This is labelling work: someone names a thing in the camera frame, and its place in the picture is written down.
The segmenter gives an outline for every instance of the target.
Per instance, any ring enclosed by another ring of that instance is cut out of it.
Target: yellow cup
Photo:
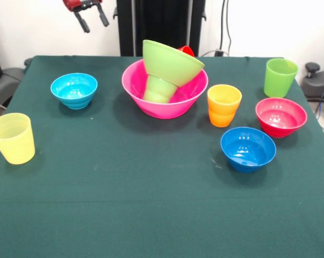
[[[0,152],[11,164],[23,164],[34,157],[33,131],[28,116],[9,113],[0,117]]]
[[[211,124],[216,127],[228,126],[236,114],[241,99],[241,91],[231,85],[218,84],[210,87],[207,100]]]

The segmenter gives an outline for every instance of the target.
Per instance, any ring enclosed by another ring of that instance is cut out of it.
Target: red bowl
[[[262,130],[275,138],[290,135],[307,120],[306,111],[286,98],[265,98],[257,103],[255,111]]]

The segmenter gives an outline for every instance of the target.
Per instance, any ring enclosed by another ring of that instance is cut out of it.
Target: blue bowl
[[[250,127],[236,127],[221,137],[221,149],[231,166],[241,173],[251,173],[271,162],[276,155],[273,140]]]
[[[83,109],[89,105],[96,89],[96,79],[80,73],[63,75],[51,85],[52,94],[70,109]]]

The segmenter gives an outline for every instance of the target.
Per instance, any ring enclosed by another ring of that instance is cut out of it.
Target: pink bowl
[[[159,119],[171,119],[185,114],[206,90],[208,77],[202,70],[194,79],[179,87],[167,104],[153,103],[142,99],[146,87],[147,73],[143,59],[131,64],[123,73],[124,89],[145,114]]]
[[[257,103],[255,111],[262,130],[275,138],[290,135],[307,121],[306,111],[286,98],[265,98]]]

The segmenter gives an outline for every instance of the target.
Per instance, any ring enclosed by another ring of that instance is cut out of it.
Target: lime green bowl
[[[144,40],[142,55],[148,73],[143,99],[168,103],[177,87],[190,82],[205,65],[191,55],[156,41]]]

